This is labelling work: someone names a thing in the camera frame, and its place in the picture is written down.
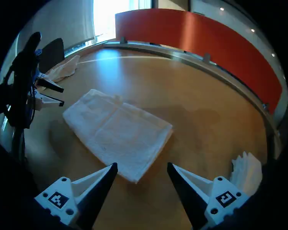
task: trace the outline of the white wall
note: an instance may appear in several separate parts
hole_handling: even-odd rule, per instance
[[[173,10],[188,10],[188,0],[157,0],[158,8]]]
[[[252,43],[268,61],[282,86],[281,97],[273,114],[273,118],[278,124],[288,105],[288,88],[277,54],[273,51],[264,34],[244,14],[221,0],[192,0],[191,12],[204,14],[206,17],[235,30]]]

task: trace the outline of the white cloth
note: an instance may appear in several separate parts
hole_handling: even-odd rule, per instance
[[[57,64],[49,72],[49,79],[53,82],[58,82],[63,80],[63,78],[71,76],[74,74],[77,64],[79,62],[80,56],[76,55],[71,59],[64,60],[63,62]]]
[[[137,183],[172,134],[166,121],[90,90],[63,118],[81,142],[104,164],[118,164],[118,174]]]
[[[251,153],[243,152],[243,157],[232,160],[233,172],[230,182],[248,196],[252,196],[257,191],[262,181],[262,165]]]

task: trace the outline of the orange panel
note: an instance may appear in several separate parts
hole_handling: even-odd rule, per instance
[[[147,9],[115,15],[116,37],[176,47],[204,56],[252,89],[274,112],[281,85],[262,54],[229,27],[191,12]]]

